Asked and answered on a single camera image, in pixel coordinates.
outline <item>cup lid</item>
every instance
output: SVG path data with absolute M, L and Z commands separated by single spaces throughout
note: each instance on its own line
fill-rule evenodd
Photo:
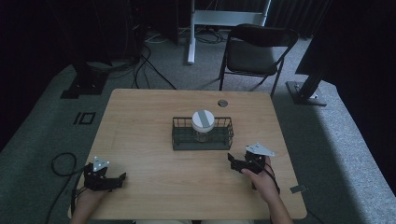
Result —
M 207 133 L 215 127 L 215 117 L 208 110 L 198 110 L 192 115 L 192 128 L 200 133 Z

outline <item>finger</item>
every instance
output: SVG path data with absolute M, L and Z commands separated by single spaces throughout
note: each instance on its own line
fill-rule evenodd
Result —
M 242 174 L 248 176 L 250 179 L 251 179 L 254 175 L 256 175 L 256 174 L 254 174 L 253 172 L 251 172 L 249 169 L 242 169 L 241 172 L 242 172 Z
M 271 160 L 269 156 L 265 156 L 265 163 L 267 163 L 268 165 L 271 165 Z
M 249 169 L 242 169 L 242 174 L 244 174 L 245 176 L 249 177 L 250 180 L 253 181 L 253 183 L 257 180 L 257 178 L 259 178 L 258 175 L 254 174 Z

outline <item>human hand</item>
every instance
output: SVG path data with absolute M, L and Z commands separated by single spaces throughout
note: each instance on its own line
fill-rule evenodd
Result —
M 265 156 L 265 167 L 264 169 L 274 175 L 274 171 L 271 168 L 271 160 L 268 156 Z M 267 203 L 279 200 L 279 194 L 276 189 L 276 184 L 271 176 L 269 176 L 265 171 L 261 171 L 259 174 L 254 174 L 249 169 L 242 169 L 242 173 L 250 178 L 253 182 L 256 190 L 260 193 L 260 196 Z
M 107 194 L 108 190 L 93 191 L 84 187 L 81 188 L 71 223 L 86 223 L 91 214 L 95 211 L 96 207 Z

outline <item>black folding chair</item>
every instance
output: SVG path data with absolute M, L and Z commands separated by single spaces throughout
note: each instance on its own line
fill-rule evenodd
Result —
M 262 77 L 261 85 L 269 76 L 276 74 L 271 90 L 274 95 L 282 71 L 285 56 L 298 40 L 290 29 L 268 28 L 252 24 L 235 26 L 228 35 L 220 68 L 219 90 L 222 90 L 225 74 Z M 274 47 L 283 47 L 276 56 Z

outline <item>chair backrest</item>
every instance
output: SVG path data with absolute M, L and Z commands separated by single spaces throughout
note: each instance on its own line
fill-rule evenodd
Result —
M 262 47 L 288 47 L 291 48 L 298 40 L 298 35 L 291 29 L 270 28 L 253 24 L 239 24 L 228 34 L 229 42 L 238 38 L 249 44 Z

